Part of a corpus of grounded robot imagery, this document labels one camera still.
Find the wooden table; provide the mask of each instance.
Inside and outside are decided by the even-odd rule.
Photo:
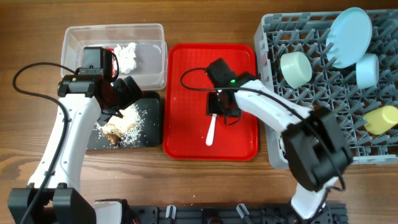
[[[276,12],[398,8],[398,1],[136,1],[0,4],[0,223],[13,223],[7,198],[25,187],[47,145],[56,106],[12,88],[18,69],[34,62],[60,62],[63,36],[70,26],[161,23],[169,48],[179,42],[242,43],[254,48],[261,17]],[[33,68],[18,84],[56,96],[59,69]],[[296,181],[268,162],[260,124],[260,150],[250,162],[175,161],[161,147],[91,152],[85,156],[81,194],[93,203],[126,198],[131,205],[199,206],[286,203]],[[330,200],[347,203],[351,223],[398,222],[398,165],[352,165],[347,191]]]

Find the light blue plate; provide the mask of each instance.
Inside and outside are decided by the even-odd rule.
[[[330,27],[326,46],[333,47],[326,54],[328,60],[336,57],[333,66],[345,68],[356,63],[365,54],[372,38],[372,22],[362,9],[352,7],[342,12]]]

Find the yellow cup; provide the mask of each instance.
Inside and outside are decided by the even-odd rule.
[[[383,106],[363,116],[368,122],[364,125],[372,134],[382,134],[398,124],[398,109],[394,106]]]

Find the gray dish rack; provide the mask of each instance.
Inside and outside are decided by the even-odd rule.
[[[398,10],[366,11],[373,37],[368,53],[378,56],[379,83],[364,90],[356,86],[355,66],[334,68],[326,57],[326,38],[341,12],[266,14],[254,35],[257,71],[263,83],[280,96],[310,108],[326,107],[336,113],[355,164],[398,163],[398,128],[374,136],[363,127],[363,114],[384,105],[398,106]],[[313,80],[291,88],[280,70],[280,57],[301,51],[310,60]],[[269,162],[275,169],[288,168],[288,155],[280,147],[280,135],[266,126]]]

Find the white tissue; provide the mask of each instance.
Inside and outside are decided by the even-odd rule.
[[[134,60],[136,57],[136,46],[136,43],[130,43],[127,47],[121,48],[118,44],[118,46],[113,49],[114,54],[118,58],[119,72],[127,74],[137,67],[137,62]],[[113,67],[115,69],[118,67],[116,61],[113,62]]]

